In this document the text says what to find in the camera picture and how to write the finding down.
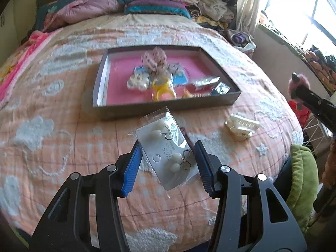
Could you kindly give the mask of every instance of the curtain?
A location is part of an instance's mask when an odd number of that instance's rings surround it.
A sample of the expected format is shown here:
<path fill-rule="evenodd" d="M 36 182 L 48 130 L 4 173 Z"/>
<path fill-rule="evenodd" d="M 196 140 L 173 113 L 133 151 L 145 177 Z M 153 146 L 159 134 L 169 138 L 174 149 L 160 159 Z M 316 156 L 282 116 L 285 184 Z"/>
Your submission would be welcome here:
<path fill-rule="evenodd" d="M 236 30 L 254 35 L 260 17 L 260 0 L 237 1 Z"/>

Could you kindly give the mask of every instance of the box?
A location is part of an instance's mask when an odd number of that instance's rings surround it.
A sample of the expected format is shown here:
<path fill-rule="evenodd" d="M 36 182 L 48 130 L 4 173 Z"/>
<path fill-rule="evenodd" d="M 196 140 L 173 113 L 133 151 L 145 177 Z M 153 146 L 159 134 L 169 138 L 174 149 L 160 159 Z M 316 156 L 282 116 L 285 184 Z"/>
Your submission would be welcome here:
<path fill-rule="evenodd" d="M 167 55 L 167 62 L 179 62 L 189 79 L 204 76 L 220 76 L 221 81 L 229 85 L 230 91 L 225 95 L 204 96 L 197 98 L 182 98 L 152 102 L 148 95 L 126 87 L 126 82 L 134 67 L 142 65 L 141 55 L 161 47 Z M 171 111 L 197 109 L 205 107 L 233 104 L 241 91 L 225 70 L 202 48 L 174 45 L 141 45 L 109 48 L 104 52 L 98 69 L 93 89 L 93 107 L 101 119 L 125 118 L 145 115 L 165 106 Z"/>

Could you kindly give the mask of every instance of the red basket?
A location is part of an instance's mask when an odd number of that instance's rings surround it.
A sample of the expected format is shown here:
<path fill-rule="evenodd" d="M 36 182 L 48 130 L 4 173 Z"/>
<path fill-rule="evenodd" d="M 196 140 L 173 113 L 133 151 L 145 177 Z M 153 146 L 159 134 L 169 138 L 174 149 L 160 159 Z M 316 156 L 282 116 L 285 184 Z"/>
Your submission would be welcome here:
<path fill-rule="evenodd" d="M 308 119 L 308 116 L 310 114 L 310 111 L 309 109 L 302 105 L 302 110 L 299 111 L 296 109 L 296 102 L 294 101 L 289 101 L 288 102 L 289 106 L 292 108 L 293 112 L 295 113 L 300 125 L 301 125 L 301 128 L 303 128 L 304 126 L 306 126 L 306 122 L 307 122 L 307 119 Z"/>

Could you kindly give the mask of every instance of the peach plaid blanket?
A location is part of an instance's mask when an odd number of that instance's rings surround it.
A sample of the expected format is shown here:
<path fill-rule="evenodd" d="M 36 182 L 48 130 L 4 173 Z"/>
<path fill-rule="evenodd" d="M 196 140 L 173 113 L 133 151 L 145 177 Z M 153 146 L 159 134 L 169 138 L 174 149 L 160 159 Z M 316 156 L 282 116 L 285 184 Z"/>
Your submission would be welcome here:
<path fill-rule="evenodd" d="M 290 144 L 302 143 L 285 98 L 252 60 L 216 32 L 180 16 L 101 16 L 54 35 L 0 111 L 0 205 L 11 224 L 32 234 L 72 172 L 96 173 L 131 150 L 135 139 L 127 133 L 140 126 L 139 118 L 100 122 L 91 107 L 92 89 L 104 49 L 141 44 L 201 46 L 241 88 L 232 106 L 173 113 L 190 139 L 202 140 L 223 164 L 274 179 Z M 231 113 L 257 119 L 261 127 L 249 140 L 236 142 L 223 126 Z M 209 240 L 217 205 L 201 180 L 166 192 L 146 163 L 128 198 L 119 200 L 132 251 L 184 251 Z M 98 245 L 94 219 L 91 227 L 92 243 Z"/>

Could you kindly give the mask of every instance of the green cushion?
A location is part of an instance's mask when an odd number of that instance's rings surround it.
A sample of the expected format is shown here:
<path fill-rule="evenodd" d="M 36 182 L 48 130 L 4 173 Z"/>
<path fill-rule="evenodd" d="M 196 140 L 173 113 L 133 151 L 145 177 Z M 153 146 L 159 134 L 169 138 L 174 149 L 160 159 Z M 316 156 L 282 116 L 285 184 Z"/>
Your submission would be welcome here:
<path fill-rule="evenodd" d="M 305 233 L 318 192 L 319 175 L 315 158 L 307 147 L 292 144 L 291 156 L 292 188 L 286 203 Z"/>

